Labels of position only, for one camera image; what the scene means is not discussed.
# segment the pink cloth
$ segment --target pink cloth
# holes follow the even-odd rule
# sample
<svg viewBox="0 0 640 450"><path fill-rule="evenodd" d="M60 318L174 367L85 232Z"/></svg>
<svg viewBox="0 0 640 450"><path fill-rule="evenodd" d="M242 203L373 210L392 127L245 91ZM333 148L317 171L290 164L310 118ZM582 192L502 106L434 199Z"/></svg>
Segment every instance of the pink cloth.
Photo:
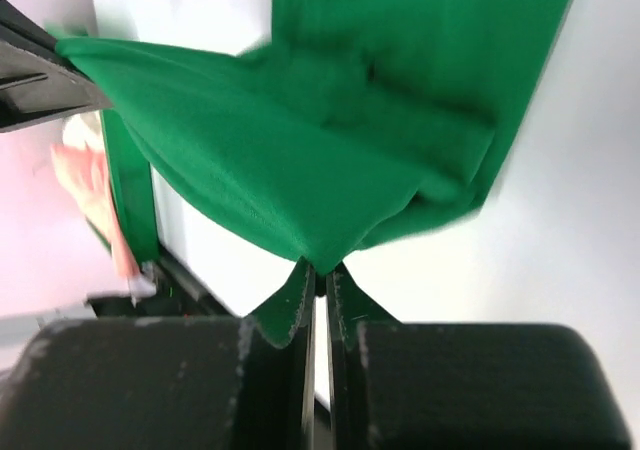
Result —
<svg viewBox="0 0 640 450"><path fill-rule="evenodd" d="M52 145L51 155L58 181L111 245L117 274L127 278L138 275L140 269L118 223L104 152Z"/></svg>

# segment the white surface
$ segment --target white surface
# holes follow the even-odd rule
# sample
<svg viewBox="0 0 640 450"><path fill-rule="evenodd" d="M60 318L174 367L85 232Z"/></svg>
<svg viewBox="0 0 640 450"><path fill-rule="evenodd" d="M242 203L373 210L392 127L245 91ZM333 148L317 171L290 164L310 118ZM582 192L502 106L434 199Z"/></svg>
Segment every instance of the white surface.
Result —
<svg viewBox="0 0 640 450"><path fill-rule="evenodd" d="M130 35L150 41L236 53L268 33L269 0L95 1L99 25L117 6ZM636 439L639 22L640 0L575 0L509 171L482 213L347 260L361 286L404 320L576 328ZM284 281L291 264L207 221L157 176L154 188L164 242L238 313ZM326 359L316 377L326 396Z"/></svg>
<svg viewBox="0 0 640 450"><path fill-rule="evenodd" d="M8 0L27 17L95 26L92 0ZM0 317L126 288L108 251L55 179L49 145L62 123L0 134Z"/></svg>

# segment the black object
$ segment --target black object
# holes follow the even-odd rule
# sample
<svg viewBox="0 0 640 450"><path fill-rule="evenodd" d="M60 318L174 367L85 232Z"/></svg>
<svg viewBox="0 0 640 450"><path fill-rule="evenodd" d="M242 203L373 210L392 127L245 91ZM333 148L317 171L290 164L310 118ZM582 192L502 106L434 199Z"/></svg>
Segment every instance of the black object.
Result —
<svg viewBox="0 0 640 450"><path fill-rule="evenodd" d="M629 449L587 344L554 325L404 325L300 262L249 317L64 321L0 400L0 449L309 449L328 299L333 446Z"/></svg>
<svg viewBox="0 0 640 450"><path fill-rule="evenodd" d="M93 82L55 54L55 44L0 0L0 133L111 107Z"/></svg>

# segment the folded green cloth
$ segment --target folded green cloth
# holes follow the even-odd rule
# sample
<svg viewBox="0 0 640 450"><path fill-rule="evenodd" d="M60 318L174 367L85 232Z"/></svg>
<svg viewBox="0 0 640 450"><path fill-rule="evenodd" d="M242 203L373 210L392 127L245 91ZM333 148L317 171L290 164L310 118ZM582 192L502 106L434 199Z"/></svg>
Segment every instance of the folded green cloth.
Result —
<svg viewBox="0 0 640 450"><path fill-rule="evenodd" d="M483 203L567 3L274 0L273 42L239 58L91 38L56 51L189 203L326 273Z"/></svg>

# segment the green strip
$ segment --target green strip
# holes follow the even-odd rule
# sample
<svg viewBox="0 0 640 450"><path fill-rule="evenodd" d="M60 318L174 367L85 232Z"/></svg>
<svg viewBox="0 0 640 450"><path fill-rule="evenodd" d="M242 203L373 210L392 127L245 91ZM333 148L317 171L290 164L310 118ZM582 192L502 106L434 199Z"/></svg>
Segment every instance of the green strip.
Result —
<svg viewBox="0 0 640 450"><path fill-rule="evenodd" d="M111 190L122 233L137 262L159 256L151 166L114 110L102 112Z"/></svg>

